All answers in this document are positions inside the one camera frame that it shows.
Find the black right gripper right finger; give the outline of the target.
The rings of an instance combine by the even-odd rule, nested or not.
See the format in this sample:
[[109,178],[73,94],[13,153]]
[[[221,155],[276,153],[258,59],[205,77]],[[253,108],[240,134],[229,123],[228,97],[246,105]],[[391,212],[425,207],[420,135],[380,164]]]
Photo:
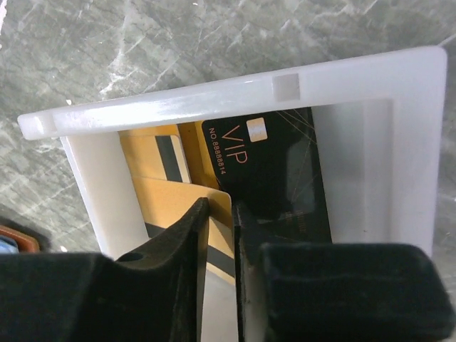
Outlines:
[[240,341],[442,341],[455,310],[409,244],[292,242],[232,210]]

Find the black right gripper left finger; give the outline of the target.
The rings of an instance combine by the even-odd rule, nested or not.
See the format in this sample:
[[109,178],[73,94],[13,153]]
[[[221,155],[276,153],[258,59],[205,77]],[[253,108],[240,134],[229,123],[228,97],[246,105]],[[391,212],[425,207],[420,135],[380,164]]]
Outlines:
[[96,253],[1,256],[3,341],[198,341],[209,201],[112,260]]

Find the gold card with stripe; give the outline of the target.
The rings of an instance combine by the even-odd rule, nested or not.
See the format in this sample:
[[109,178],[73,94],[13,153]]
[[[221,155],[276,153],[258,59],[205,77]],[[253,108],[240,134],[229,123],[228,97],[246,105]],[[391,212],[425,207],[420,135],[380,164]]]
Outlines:
[[201,185],[134,177],[133,184],[146,223],[167,228],[174,224],[200,197],[209,200],[208,244],[229,261],[234,260],[231,197],[223,191]]

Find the brown leather card holder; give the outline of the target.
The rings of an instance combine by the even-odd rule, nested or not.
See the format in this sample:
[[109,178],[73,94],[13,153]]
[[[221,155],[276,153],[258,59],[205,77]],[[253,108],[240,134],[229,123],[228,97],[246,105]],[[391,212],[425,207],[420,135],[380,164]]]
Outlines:
[[40,245],[34,237],[12,229],[10,227],[1,225],[1,236],[13,239],[18,248],[19,252],[23,253],[37,253],[40,252]]

